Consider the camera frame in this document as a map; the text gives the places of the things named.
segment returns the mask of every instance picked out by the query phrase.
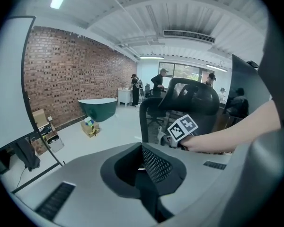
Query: vent grille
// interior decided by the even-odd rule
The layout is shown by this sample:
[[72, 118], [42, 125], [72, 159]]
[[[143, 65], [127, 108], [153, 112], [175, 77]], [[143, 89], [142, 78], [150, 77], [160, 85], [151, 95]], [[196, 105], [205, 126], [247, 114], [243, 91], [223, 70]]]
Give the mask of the vent grille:
[[182, 31], [182, 30], [164, 30], [164, 37], [181, 37], [181, 38], [186, 38], [186, 39], [197, 39], [197, 40], [202, 40], [210, 43], [214, 43], [215, 38], [200, 34], [200, 33], [195, 33], [195, 32], [190, 32], [190, 31]]
[[219, 169], [219, 170], [224, 170], [227, 166], [226, 164], [212, 162], [212, 161], [206, 161], [203, 165], [209, 166], [209, 167], [212, 167], [212, 168], [216, 168], [216, 169]]
[[53, 193], [37, 208], [36, 213], [52, 221], [63, 204], [66, 202], [75, 186], [69, 183], [61, 183]]

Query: white desk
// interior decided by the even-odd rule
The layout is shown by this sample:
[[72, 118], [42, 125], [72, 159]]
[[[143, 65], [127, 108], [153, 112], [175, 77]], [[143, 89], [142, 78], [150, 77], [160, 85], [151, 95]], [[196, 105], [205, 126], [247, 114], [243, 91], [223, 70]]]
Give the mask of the white desk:
[[133, 90], [121, 89], [118, 88], [118, 105], [120, 103], [125, 103], [125, 107], [128, 103], [131, 103], [133, 101]]

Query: black pants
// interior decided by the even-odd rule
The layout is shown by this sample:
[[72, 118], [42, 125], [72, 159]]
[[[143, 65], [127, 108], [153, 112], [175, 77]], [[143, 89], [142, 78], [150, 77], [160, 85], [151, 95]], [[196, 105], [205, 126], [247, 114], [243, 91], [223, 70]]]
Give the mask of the black pants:
[[133, 89], [133, 103], [132, 105], [138, 105], [139, 102], [139, 89]]
[[153, 97], [161, 97], [161, 91], [159, 90], [153, 90], [152, 91]]

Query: person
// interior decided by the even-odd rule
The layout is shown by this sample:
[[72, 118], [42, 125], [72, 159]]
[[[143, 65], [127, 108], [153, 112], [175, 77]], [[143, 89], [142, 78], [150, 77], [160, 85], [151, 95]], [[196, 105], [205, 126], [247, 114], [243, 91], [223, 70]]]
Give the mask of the person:
[[128, 90], [133, 88], [133, 102], [131, 106], [136, 107], [136, 105], [138, 105], [139, 102], [139, 85], [138, 85], [139, 78], [137, 77], [137, 74], [133, 74], [131, 78], [132, 82]]
[[138, 83], [137, 83], [137, 84], [139, 85], [139, 88], [143, 88], [143, 87], [144, 87], [143, 82], [142, 82], [142, 80], [141, 80], [141, 79], [138, 81]]
[[160, 74], [158, 74], [157, 76], [151, 79], [151, 82], [153, 83], [154, 96], [160, 97], [161, 91], [164, 91], [164, 86], [162, 85], [163, 77], [165, 77], [168, 72], [169, 72], [168, 70], [166, 70], [165, 68], [162, 68], [160, 70]]
[[213, 87], [213, 81], [216, 81], [216, 80], [217, 80], [217, 78], [216, 78], [215, 74], [209, 73], [207, 80], [204, 82], [204, 84], [206, 84], [210, 87]]
[[223, 103], [223, 102], [225, 102], [225, 95], [224, 95], [224, 93], [225, 93], [225, 88], [221, 88], [220, 89], [220, 92], [219, 92], [219, 94], [218, 94], [218, 96], [219, 96], [219, 100], [220, 100], [220, 103]]
[[270, 100], [245, 119], [225, 130], [195, 137], [186, 136], [180, 144], [189, 151], [231, 152], [239, 144], [251, 142], [261, 134], [280, 128], [281, 123], [275, 103]]
[[226, 114], [234, 117], [245, 118], [249, 114], [248, 100], [245, 98], [244, 89], [236, 90], [237, 96], [227, 105]]

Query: wall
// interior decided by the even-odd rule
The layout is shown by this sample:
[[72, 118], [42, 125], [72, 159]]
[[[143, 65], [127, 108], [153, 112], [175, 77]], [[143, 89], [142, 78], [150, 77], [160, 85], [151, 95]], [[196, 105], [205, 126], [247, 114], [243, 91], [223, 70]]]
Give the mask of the wall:
[[[153, 83], [151, 82], [151, 78], [158, 74], [159, 62], [172, 62], [172, 63], [180, 63], [186, 65], [192, 65], [196, 67], [206, 68], [205, 65], [191, 63], [189, 61], [175, 61], [175, 60], [153, 60], [153, 59], [145, 59], [141, 60], [138, 63], [137, 75], [142, 80], [143, 84], [146, 83], [150, 84], [151, 89], [153, 88]], [[220, 89], [223, 87], [226, 90], [225, 96], [226, 99], [228, 97], [230, 85], [231, 85], [231, 70], [227, 72], [223, 72], [221, 70], [215, 70], [215, 75], [217, 80], [213, 84], [213, 88], [216, 90], [217, 93], [220, 92]], [[168, 86], [170, 78], [163, 78], [163, 85], [165, 87]]]
[[137, 58], [135, 58], [131, 53], [121, 49], [119, 46], [114, 45], [111, 41], [103, 38], [100, 35], [97, 35], [96, 33], [93, 33], [92, 31], [88, 29], [84, 29], [86, 25], [77, 25], [77, 21], [70, 21], [69, 19], [67, 22], [56, 20], [56, 19], [51, 19], [48, 17], [42, 17], [42, 16], [37, 16], [36, 20], [34, 22], [35, 26], [41, 26], [41, 27], [50, 27], [50, 28], [55, 28], [55, 29], [60, 29], [64, 31], [69, 31], [78, 35], [85, 36], [87, 38], [90, 38], [92, 40], [98, 41], [102, 44], [107, 45], [108, 47], [119, 51], [120, 53], [126, 55], [128, 58], [132, 59], [133, 61], [137, 62]]
[[137, 64], [94, 40], [35, 26], [24, 62], [32, 111], [43, 108], [59, 126], [84, 115], [78, 99], [116, 97], [129, 86]]

